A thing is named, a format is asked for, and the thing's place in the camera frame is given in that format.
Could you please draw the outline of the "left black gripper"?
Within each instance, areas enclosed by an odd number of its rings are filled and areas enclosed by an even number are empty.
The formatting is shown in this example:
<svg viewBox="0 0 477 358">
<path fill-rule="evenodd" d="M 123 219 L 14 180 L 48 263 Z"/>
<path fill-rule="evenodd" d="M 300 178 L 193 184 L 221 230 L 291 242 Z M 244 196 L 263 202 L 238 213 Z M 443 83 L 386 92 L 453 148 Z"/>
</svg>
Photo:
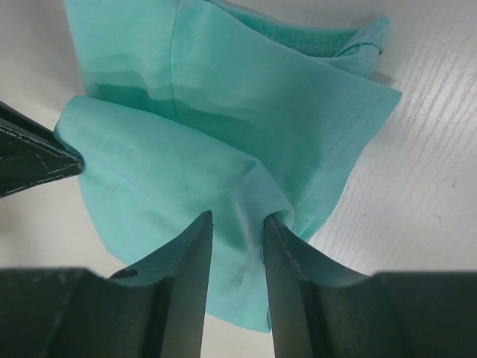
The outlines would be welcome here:
<svg viewBox="0 0 477 358">
<path fill-rule="evenodd" d="M 53 132 L 1 103 L 1 197 L 81 174 L 82 159 Z"/>
</svg>

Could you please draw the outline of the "teal t-shirt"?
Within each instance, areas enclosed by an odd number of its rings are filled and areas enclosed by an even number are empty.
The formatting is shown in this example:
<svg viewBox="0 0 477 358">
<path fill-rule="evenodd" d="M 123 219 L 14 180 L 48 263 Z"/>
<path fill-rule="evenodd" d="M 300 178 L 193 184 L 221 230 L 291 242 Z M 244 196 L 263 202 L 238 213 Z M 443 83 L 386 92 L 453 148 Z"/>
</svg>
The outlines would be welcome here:
<svg viewBox="0 0 477 358">
<path fill-rule="evenodd" d="M 55 137 L 83 158 L 89 217 L 132 264 L 200 213 L 206 310 L 268 332 L 264 220 L 309 240 L 399 102 L 373 81 L 390 30 L 277 23 L 220 1 L 67 1 L 85 93 Z"/>
</svg>

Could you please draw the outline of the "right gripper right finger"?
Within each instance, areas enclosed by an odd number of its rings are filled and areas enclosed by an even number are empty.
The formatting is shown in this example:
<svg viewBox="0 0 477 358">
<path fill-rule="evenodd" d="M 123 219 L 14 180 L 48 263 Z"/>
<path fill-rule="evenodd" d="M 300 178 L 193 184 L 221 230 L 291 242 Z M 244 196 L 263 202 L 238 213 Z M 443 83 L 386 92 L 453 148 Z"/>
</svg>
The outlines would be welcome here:
<svg viewBox="0 0 477 358">
<path fill-rule="evenodd" d="M 279 219 L 264 223 L 277 357 L 474 357 L 476 274 L 366 276 L 322 254 Z"/>
</svg>

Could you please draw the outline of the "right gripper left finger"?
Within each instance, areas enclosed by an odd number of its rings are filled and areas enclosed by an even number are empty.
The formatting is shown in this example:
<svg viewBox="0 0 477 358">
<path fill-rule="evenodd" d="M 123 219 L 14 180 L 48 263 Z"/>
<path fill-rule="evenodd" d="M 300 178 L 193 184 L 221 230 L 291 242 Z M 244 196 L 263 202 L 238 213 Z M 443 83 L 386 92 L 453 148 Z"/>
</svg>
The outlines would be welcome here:
<svg viewBox="0 0 477 358">
<path fill-rule="evenodd" d="M 212 214 L 109 278 L 86 268 L 1 270 L 3 357 L 199 357 Z"/>
</svg>

